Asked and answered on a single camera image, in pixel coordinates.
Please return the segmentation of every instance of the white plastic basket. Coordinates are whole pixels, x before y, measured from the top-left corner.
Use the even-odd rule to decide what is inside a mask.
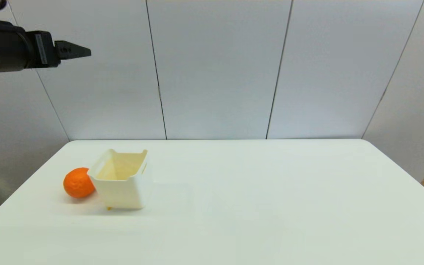
[[[117,153],[109,149],[88,170],[88,175],[107,207],[141,209],[153,188],[150,168],[147,150]]]

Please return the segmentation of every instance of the panel seam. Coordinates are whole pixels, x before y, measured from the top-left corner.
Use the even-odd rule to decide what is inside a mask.
[[[17,19],[15,18],[14,12],[12,11],[11,3],[9,1],[7,1],[7,6],[10,9],[10,12],[11,12],[12,17],[14,18],[15,24],[17,26],[19,26],[19,23],[17,22]],[[47,89],[45,88],[45,84],[43,83],[42,78],[40,77],[39,71],[35,70],[35,72],[37,73],[37,76],[39,77],[40,83],[42,84],[43,90],[45,91],[45,94],[47,95],[47,98],[49,99],[49,102],[52,105],[53,112],[55,112],[55,115],[57,116],[57,119],[59,120],[60,126],[63,129],[63,132],[64,132],[64,134],[66,136],[66,139],[68,139],[68,142],[70,142],[71,140],[70,140],[68,134],[66,133],[66,130],[65,130],[65,128],[63,126],[63,123],[62,123],[62,121],[60,119],[59,113],[55,109],[55,106],[53,105],[52,99],[50,98],[49,93],[47,92]]]
[[[291,20],[291,13],[292,13],[293,5],[294,5],[294,0],[291,1],[291,6],[289,8],[289,15],[287,17],[286,33],[284,34],[284,43],[282,44],[281,60],[279,61],[278,76],[277,76],[277,79],[276,79],[276,86],[274,87],[274,95],[273,95],[273,98],[272,98],[271,112],[269,113],[268,129],[266,130],[266,139],[268,138],[269,128],[271,127],[272,111],[274,109],[274,101],[276,99],[276,92],[278,90],[279,75],[281,74],[282,59],[284,57],[284,49],[286,48],[287,33],[289,32],[289,23],[290,23],[290,20]]]
[[[365,136],[365,133],[367,133],[367,129],[369,129],[369,126],[370,126],[370,124],[371,124],[371,122],[372,122],[372,119],[374,119],[375,113],[377,112],[377,109],[379,108],[379,105],[381,104],[382,99],[383,99],[383,98],[384,98],[384,96],[385,96],[385,92],[387,92],[387,89],[389,88],[390,82],[392,81],[392,78],[393,78],[393,76],[394,76],[394,74],[395,74],[395,71],[397,71],[397,67],[399,67],[400,60],[402,59],[403,53],[405,52],[405,48],[407,47],[407,44],[408,44],[408,43],[409,43],[409,41],[410,41],[410,37],[412,36],[412,32],[413,32],[413,29],[415,28],[415,25],[417,24],[418,17],[420,16],[421,9],[423,8],[423,5],[424,5],[424,0],[423,0],[423,2],[422,2],[422,3],[421,3],[421,5],[420,5],[420,9],[419,9],[419,11],[418,11],[417,17],[415,18],[415,22],[413,23],[412,29],[410,30],[409,37],[407,38],[407,41],[405,42],[405,45],[404,45],[404,47],[403,47],[403,49],[402,49],[402,52],[400,53],[399,60],[397,61],[397,64],[395,65],[395,68],[394,68],[394,70],[393,70],[393,72],[392,72],[392,75],[390,76],[389,82],[387,83],[387,86],[386,86],[386,87],[385,87],[385,89],[384,89],[384,93],[382,93],[382,96],[381,96],[381,98],[379,99],[379,102],[378,102],[377,106],[375,107],[374,112],[372,113],[371,119],[369,120],[369,123],[367,124],[367,126],[366,126],[366,128],[365,128],[365,130],[364,130],[364,133],[363,133],[363,134],[362,134],[362,136],[361,136],[361,139],[363,139],[363,138],[364,138],[364,136]]]
[[[168,135],[166,134],[165,112],[163,111],[163,100],[161,99],[160,79],[158,78],[158,67],[156,67],[155,46],[153,45],[153,33],[152,33],[152,26],[150,23],[150,13],[148,11],[148,0],[145,0],[145,6],[146,6],[146,16],[148,17],[148,27],[150,28],[150,39],[152,42],[153,61],[155,62],[156,83],[158,84],[158,97],[160,98],[161,115],[163,116],[163,128],[165,129],[165,139],[167,140]]]

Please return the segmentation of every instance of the white wall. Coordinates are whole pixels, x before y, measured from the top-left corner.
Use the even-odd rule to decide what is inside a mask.
[[[361,138],[422,0],[294,0],[269,138]]]
[[[418,181],[424,178],[424,4],[363,139]]]
[[[266,137],[290,0],[148,0],[168,139]]]
[[[37,72],[0,73],[0,203],[67,142]]]
[[[91,48],[38,70],[69,139],[164,139],[145,0],[14,0],[25,30]]]

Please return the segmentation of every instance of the orange fruit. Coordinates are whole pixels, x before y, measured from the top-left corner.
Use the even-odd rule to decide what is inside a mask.
[[[88,176],[88,169],[78,167],[68,173],[63,181],[63,187],[74,198],[83,198],[93,193],[94,185]]]

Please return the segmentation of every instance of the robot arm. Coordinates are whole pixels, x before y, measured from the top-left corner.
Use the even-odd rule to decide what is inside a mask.
[[[0,10],[6,0],[0,0]],[[91,56],[91,50],[64,40],[52,42],[50,32],[26,32],[0,21],[0,72],[57,67],[61,60]]]

